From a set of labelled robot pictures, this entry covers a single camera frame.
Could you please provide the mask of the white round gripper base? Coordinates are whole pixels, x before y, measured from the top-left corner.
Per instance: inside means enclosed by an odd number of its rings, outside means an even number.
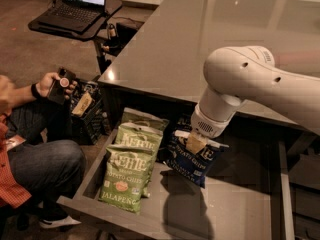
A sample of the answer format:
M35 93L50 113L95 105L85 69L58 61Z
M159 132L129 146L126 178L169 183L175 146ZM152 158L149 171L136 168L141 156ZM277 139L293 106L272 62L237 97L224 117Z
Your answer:
M200 110L200 106L196 105L191 115L191 126L196 132L191 132L187 137L186 149L193 154L201 151L207 144L207 138L216 138L222 134L228 126L229 120L219 122L210 119Z

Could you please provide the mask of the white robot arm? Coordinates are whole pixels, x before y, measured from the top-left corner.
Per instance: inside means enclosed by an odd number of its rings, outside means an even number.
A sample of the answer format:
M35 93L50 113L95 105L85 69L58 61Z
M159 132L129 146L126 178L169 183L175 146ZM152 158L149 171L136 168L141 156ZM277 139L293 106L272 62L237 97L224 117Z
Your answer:
M203 75L207 86L191 116L198 134L220 136L248 100L320 134L320 79L276 68L267 48L216 49L205 60Z

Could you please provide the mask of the person's right hand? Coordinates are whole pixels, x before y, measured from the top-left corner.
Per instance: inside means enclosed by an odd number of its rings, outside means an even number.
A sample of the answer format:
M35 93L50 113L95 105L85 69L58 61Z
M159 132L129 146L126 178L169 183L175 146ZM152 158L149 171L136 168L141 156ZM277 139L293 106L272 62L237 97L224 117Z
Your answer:
M15 85L6 76L0 75L0 113L3 114L13 108Z

